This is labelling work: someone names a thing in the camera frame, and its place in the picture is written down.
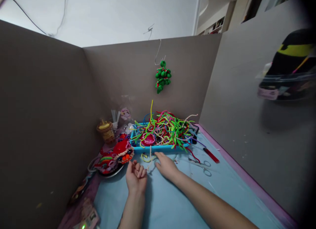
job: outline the hand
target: hand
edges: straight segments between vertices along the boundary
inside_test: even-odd
[[[145,193],[147,184],[147,171],[136,160],[128,162],[126,183],[129,193]]]
[[[155,163],[157,169],[164,177],[173,182],[180,173],[177,166],[164,153],[156,152],[155,155],[160,161],[160,164],[158,162]]]

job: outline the blue tabletop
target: blue tabletop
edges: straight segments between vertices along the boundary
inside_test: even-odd
[[[283,228],[271,211],[237,175],[203,134],[198,134],[198,140],[207,146],[220,160],[220,163],[213,162],[203,151],[203,147],[197,143],[191,145],[191,149],[201,162],[207,160],[211,164],[210,168],[214,169],[214,171],[210,171],[211,176],[205,175],[202,168],[184,161],[188,156],[192,158],[190,153],[178,154],[176,158],[178,169],[236,208],[257,227]],[[169,154],[168,156],[173,158],[175,154]],[[149,164],[143,162],[140,155],[135,155],[133,159],[136,159],[145,168]],[[100,228],[116,229],[119,224],[128,195],[125,181],[126,168],[127,166],[116,176],[103,179],[100,183],[94,200],[94,205],[101,218]],[[185,195],[166,180],[152,164],[146,189],[143,228],[207,229],[209,227]]]

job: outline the cardboard partition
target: cardboard partition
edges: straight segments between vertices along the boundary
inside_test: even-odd
[[[103,142],[83,49],[0,21],[0,207],[5,228],[55,229]]]
[[[105,105],[127,107],[133,119],[143,121],[153,100],[153,112],[168,110],[185,119],[201,114],[220,39],[214,34],[163,39],[161,45],[152,40],[83,49]],[[162,58],[172,77],[157,94],[155,75]],[[192,120],[198,122],[199,116]]]
[[[200,124],[298,220],[314,167],[314,100],[257,97],[263,71],[286,36],[309,27],[289,0],[222,35]]]

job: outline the blue plastic basket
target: blue plastic basket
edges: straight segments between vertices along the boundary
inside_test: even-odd
[[[135,130],[132,131],[132,134],[131,134],[131,139],[129,140],[131,145],[133,140],[132,138],[135,136]],[[170,153],[170,152],[184,152],[184,150],[181,150],[181,148],[177,147],[176,149],[171,149],[173,145],[162,145],[162,146],[152,146],[151,147],[151,152],[154,153],[154,152],[164,152],[164,153]],[[183,144],[183,147],[188,147],[189,146],[189,143],[184,143]],[[142,148],[142,147],[134,147],[134,152],[136,154],[141,154],[141,153],[149,153],[150,152],[150,147],[145,147],[145,148]]]

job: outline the green pipe cleaner craft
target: green pipe cleaner craft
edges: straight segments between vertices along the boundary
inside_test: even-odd
[[[171,78],[171,71],[170,69],[166,69],[166,62],[162,60],[160,62],[160,66],[161,68],[157,69],[156,73],[156,88],[158,88],[157,94],[159,94],[164,89],[164,85],[169,85],[171,83],[169,80],[169,78]]]

